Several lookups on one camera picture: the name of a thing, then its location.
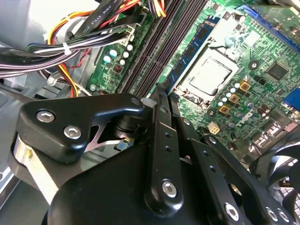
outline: integrated circuit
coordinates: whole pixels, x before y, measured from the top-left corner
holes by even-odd
[[[267,74],[274,78],[276,81],[280,81],[287,73],[288,69],[284,68],[279,63],[275,62],[268,70]]]

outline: screw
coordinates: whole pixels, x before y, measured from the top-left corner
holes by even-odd
[[[284,221],[286,221],[287,223],[290,221],[289,218],[286,216],[286,214],[281,209],[278,209],[278,212]]]
[[[68,126],[64,129],[64,134],[67,138],[78,139],[81,137],[81,131],[78,127]]]
[[[213,144],[216,144],[216,143],[217,143],[216,140],[213,139],[212,137],[209,137],[209,139],[210,139],[210,141],[211,141]]]
[[[135,105],[139,105],[139,104],[140,104],[140,101],[137,100],[137,99],[134,98],[134,97],[131,99],[131,102],[132,102],[133,104],[135,104]]]
[[[162,186],[163,186],[163,191],[167,196],[169,196],[170,198],[176,197],[177,189],[173,183],[169,181],[164,181]]]
[[[190,125],[190,124],[191,124],[191,122],[188,121],[186,118],[183,119],[183,122],[185,122],[185,124],[187,124],[187,125]]]
[[[43,123],[50,123],[55,119],[55,117],[51,112],[40,111],[37,113],[37,119]]]
[[[274,221],[278,221],[276,214],[269,207],[266,207],[266,211],[269,217],[271,217]]]
[[[94,85],[94,84],[92,84],[91,86],[90,86],[90,90],[91,91],[95,91],[97,89],[97,87]]]
[[[225,203],[225,210],[231,219],[233,219],[234,221],[239,220],[239,218],[240,218],[239,214],[238,214],[237,210],[231,204]]]

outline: expansion slot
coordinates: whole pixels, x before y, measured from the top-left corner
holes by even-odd
[[[298,47],[293,41],[289,40],[286,36],[284,36],[281,32],[276,30],[271,24],[265,21],[257,12],[255,12],[251,7],[247,5],[243,5],[237,8],[244,13],[247,13],[253,19],[257,20],[264,28],[266,28],[269,32],[279,38],[282,42],[290,46],[297,53],[300,53],[300,47]]]
[[[176,25],[168,34],[168,39],[151,62],[149,70],[141,81],[141,85],[134,93],[136,96],[142,98],[149,93],[205,5],[206,1],[199,0],[191,0],[187,3],[186,8],[181,13],[182,17],[176,22]]]
[[[170,23],[173,21],[183,4],[184,1],[182,0],[170,0],[168,2],[166,8],[168,16],[166,18],[161,17],[160,19],[157,19],[157,21],[154,21],[152,27],[150,28],[150,32],[145,38],[146,42],[142,47],[142,50],[139,52],[135,63],[129,69],[128,75],[124,77],[124,80],[121,86],[118,88],[117,93],[130,91],[144,65],[146,65],[149,56],[151,56],[151,54],[154,52],[155,47],[159,43],[162,35],[169,29]]]

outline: screw hole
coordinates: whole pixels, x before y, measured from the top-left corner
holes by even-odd
[[[172,149],[169,147],[169,146],[165,146],[165,149],[168,151],[168,152],[172,152]]]
[[[172,135],[169,134],[169,133],[165,133],[165,136],[166,136],[167,138],[171,138],[171,137],[172,137]]]
[[[217,172],[216,169],[211,165],[210,170],[213,171],[214,173]]]
[[[209,157],[209,154],[207,153],[207,151],[203,151],[203,154],[206,155],[207,157]]]

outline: yellow wire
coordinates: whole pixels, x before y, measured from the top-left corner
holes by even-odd
[[[69,18],[72,18],[73,16],[76,16],[78,14],[85,14],[85,13],[88,13],[88,12],[74,12],[74,13],[71,13],[68,17]],[[51,45],[51,40],[52,40],[52,35],[54,33],[54,30],[58,27],[58,26],[61,26],[63,23],[66,23],[68,22],[68,20],[66,18],[63,18],[56,26],[54,26],[51,30],[51,32],[49,33],[49,36],[48,36],[48,45]],[[75,97],[78,97],[78,90],[77,90],[77,87],[76,85],[74,84],[70,74],[68,71],[66,71],[64,69],[64,67],[62,65],[58,65],[58,67],[62,70],[62,72],[64,73],[64,75],[70,80],[72,86],[74,87],[74,90],[75,90]]]
[[[75,89],[75,97],[78,97],[78,90],[77,90],[77,87],[76,87],[76,85],[74,84],[74,82],[73,82],[73,80],[72,80],[70,74],[68,73],[68,71],[66,71],[66,70],[64,69],[64,67],[63,67],[62,65],[58,65],[58,67],[62,70],[62,72],[65,74],[65,76],[70,80],[72,86],[75,87],[75,88],[74,88],[74,89]]]

